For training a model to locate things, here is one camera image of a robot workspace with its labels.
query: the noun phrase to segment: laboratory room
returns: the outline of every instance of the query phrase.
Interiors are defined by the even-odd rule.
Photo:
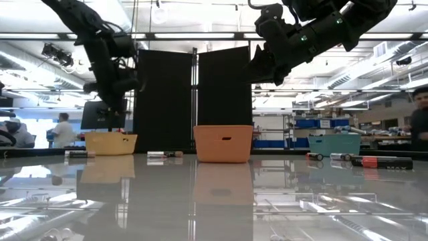
[[[0,0],[0,240],[427,241],[425,0]]]

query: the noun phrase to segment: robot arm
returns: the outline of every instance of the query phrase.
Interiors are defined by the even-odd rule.
[[[104,21],[93,9],[78,0],[41,0],[56,12],[62,22],[77,35],[75,46],[83,45],[91,63],[96,83],[85,84],[86,92],[98,96],[114,112],[123,112],[124,93],[139,87],[136,68],[129,68],[123,58],[133,58],[132,38],[120,27]]]
[[[249,6],[261,9],[255,29],[262,37],[264,50],[258,46],[254,59],[244,72],[251,83],[274,82],[282,84],[292,68],[338,44],[350,51],[360,36],[384,20],[397,0],[352,0],[348,9],[340,10],[348,0],[282,0],[294,16],[295,24],[282,19],[280,4]],[[298,20],[310,21],[301,26]]]

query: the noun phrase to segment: black partition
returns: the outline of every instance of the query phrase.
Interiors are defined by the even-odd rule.
[[[192,54],[141,50],[136,94],[136,152],[174,151],[191,146]]]
[[[248,46],[199,54],[198,125],[252,125],[251,85],[242,83]]]

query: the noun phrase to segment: person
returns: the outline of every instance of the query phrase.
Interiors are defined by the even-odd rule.
[[[34,137],[21,126],[18,118],[11,118],[5,121],[7,132],[16,139],[15,147],[17,148],[34,148]]]
[[[418,109],[413,112],[410,125],[403,130],[411,132],[413,151],[428,151],[428,87],[416,89],[412,97]]]
[[[67,113],[60,113],[60,122],[52,130],[53,134],[53,147],[64,148],[76,139],[73,133],[73,127],[68,122],[69,115]]]

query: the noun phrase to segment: teal basket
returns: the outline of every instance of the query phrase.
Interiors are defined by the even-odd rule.
[[[308,137],[311,153],[322,154],[325,157],[331,153],[360,154],[360,135],[324,135],[323,137]]]

